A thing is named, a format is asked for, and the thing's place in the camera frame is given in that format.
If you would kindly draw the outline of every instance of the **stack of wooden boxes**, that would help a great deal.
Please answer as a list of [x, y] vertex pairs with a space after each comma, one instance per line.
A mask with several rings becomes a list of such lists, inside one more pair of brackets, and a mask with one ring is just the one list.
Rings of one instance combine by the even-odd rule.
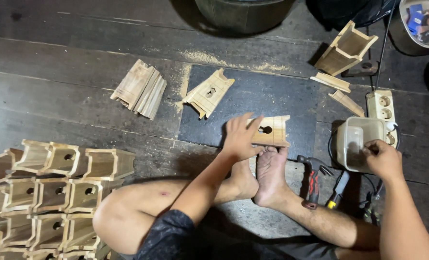
[[0, 154], [0, 260], [103, 260], [92, 227], [102, 200], [134, 172], [118, 149], [23, 140]]

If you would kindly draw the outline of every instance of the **red and black handle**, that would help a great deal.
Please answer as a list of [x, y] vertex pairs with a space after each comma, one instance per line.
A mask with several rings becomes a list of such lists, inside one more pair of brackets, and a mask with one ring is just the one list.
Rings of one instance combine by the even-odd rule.
[[319, 201], [319, 170], [312, 170], [309, 175], [309, 198], [303, 201], [303, 206], [310, 210], [317, 208], [317, 202]]

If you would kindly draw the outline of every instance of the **black mat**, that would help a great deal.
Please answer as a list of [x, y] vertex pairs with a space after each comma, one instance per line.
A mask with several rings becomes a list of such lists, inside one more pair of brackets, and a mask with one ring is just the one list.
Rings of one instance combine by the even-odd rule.
[[[206, 80], [216, 69], [194, 65], [190, 72], [188, 91]], [[248, 111], [255, 116], [290, 115], [287, 141], [291, 143], [288, 158], [312, 156], [316, 131], [318, 86], [311, 80], [224, 69], [224, 76], [235, 79], [208, 119], [199, 119], [198, 112], [185, 104], [178, 139], [221, 147], [223, 125], [229, 118]]]

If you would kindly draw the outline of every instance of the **foot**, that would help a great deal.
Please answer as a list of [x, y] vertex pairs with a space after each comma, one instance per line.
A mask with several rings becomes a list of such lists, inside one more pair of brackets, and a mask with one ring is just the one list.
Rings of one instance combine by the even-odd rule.
[[259, 184], [251, 173], [249, 159], [234, 164], [231, 177], [227, 181], [237, 192], [236, 199], [252, 198], [258, 191]]
[[256, 178], [259, 189], [254, 201], [260, 207], [272, 207], [281, 200], [283, 193], [289, 188], [285, 181], [285, 163], [287, 162], [288, 148], [267, 146], [259, 153]]

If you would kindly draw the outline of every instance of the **person's left hand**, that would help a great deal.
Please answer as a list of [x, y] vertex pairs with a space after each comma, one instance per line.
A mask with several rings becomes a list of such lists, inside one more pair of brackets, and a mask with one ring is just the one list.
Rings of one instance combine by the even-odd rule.
[[258, 131], [259, 125], [264, 118], [263, 115], [255, 118], [247, 128], [246, 122], [253, 114], [253, 112], [248, 112], [227, 122], [227, 137], [221, 153], [233, 158], [236, 162], [246, 160], [264, 150], [263, 146], [253, 147], [251, 144], [251, 139]]

